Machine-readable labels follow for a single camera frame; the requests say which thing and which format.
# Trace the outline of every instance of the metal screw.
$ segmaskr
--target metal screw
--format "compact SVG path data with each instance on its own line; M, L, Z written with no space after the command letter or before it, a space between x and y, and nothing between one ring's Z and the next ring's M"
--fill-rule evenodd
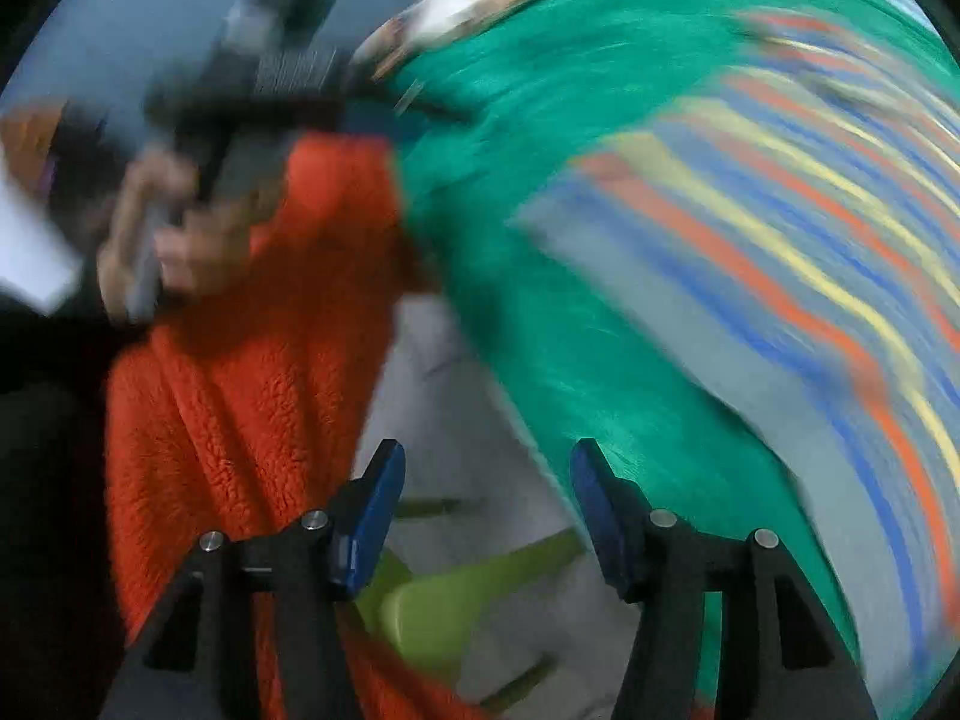
M220 531L210 531L200 536L200 549L203 552L216 552L224 545L224 535Z
M658 528L672 528L677 524L677 516L667 509L654 509L650 512L650 521Z
M764 549L773 549L779 544L779 536L766 528L760 528L754 533L754 541Z
M319 509L313 509L312 512L306 512L306 514L301 517L301 525L304 527L304 530L307 531L322 531L328 522L330 522L329 517L326 516L325 512L322 512Z

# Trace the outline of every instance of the striped fabric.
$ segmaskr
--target striped fabric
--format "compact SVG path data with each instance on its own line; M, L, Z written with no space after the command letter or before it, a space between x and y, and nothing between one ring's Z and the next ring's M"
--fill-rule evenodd
M743 66L520 222L792 472L890 717L960 631L960 115L841 26L742 19Z

